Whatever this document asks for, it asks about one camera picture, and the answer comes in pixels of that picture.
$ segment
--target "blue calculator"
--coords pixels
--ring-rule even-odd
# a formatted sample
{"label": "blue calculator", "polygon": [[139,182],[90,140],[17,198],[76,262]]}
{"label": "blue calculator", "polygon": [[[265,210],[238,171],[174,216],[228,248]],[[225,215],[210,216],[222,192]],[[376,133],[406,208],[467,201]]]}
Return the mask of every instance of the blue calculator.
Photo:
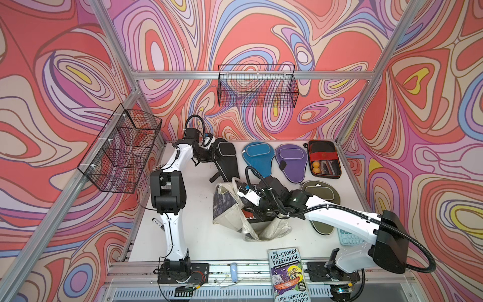
{"label": "blue calculator", "polygon": [[358,244],[364,243],[364,240],[362,240],[360,237],[352,233],[349,233],[341,229],[337,229],[337,230],[338,230],[337,233],[339,234],[339,241],[341,245],[358,245]]}

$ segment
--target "red wire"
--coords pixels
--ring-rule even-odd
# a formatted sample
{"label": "red wire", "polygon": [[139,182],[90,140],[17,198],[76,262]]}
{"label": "red wire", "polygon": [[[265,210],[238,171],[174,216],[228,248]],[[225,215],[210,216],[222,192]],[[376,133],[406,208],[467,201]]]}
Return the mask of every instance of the red wire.
{"label": "red wire", "polygon": [[193,272],[194,273],[199,273],[201,275],[201,283],[199,285],[201,285],[202,283],[205,283],[205,274],[203,274],[200,271],[193,271]]}

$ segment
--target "book cover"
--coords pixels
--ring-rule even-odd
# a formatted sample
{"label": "book cover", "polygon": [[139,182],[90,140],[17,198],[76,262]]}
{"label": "book cover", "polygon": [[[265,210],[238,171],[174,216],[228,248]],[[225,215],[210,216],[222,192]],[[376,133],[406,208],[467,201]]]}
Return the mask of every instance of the book cover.
{"label": "book cover", "polygon": [[275,302],[309,302],[300,253],[296,247],[269,250]]}

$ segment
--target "psychedelic patterned wall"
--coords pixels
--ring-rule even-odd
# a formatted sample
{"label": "psychedelic patterned wall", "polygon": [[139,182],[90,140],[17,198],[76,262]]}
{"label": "psychedelic patterned wall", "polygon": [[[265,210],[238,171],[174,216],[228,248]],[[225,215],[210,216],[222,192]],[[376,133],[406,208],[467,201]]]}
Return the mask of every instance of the psychedelic patterned wall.
{"label": "psychedelic patterned wall", "polygon": [[[88,1],[0,1],[0,277],[129,91]],[[92,300],[134,197],[87,184],[17,300]]]}
{"label": "psychedelic patterned wall", "polygon": [[[300,71],[371,71],[405,0],[116,1],[109,14],[135,70],[209,71],[291,62]],[[363,81],[305,80],[295,109],[219,108],[217,81],[140,86],[176,140],[191,114],[227,139],[334,139]]]}
{"label": "psychedelic patterned wall", "polygon": [[118,261],[137,213],[136,198],[157,163],[155,144],[136,194],[99,192],[87,185],[36,263],[16,302],[93,301]]}
{"label": "psychedelic patterned wall", "polygon": [[344,140],[370,207],[435,256],[430,301],[483,301],[482,96],[483,2],[429,0]]}
{"label": "psychedelic patterned wall", "polygon": [[154,114],[165,121],[162,131],[167,141],[183,136],[185,120],[191,114],[202,116],[215,137],[227,140],[335,139],[365,84],[358,80],[301,80],[295,108],[223,108],[216,96],[218,81],[163,82],[145,80],[141,87]]}

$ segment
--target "wire mesh basket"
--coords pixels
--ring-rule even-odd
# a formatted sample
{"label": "wire mesh basket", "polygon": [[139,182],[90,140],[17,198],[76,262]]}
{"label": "wire mesh basket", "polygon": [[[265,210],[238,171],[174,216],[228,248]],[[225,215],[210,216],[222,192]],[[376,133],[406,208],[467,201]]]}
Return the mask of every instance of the wire mesh basket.
{"label": "wire mesh basket", "polygon": [[142,110],[124,110],[84,175],[102,192],[134,193],[161,123]]}
{"label": "wire mesh basket", "polygon": [[220,107],[295,107],[298,85],[293,64],[218,65]]}

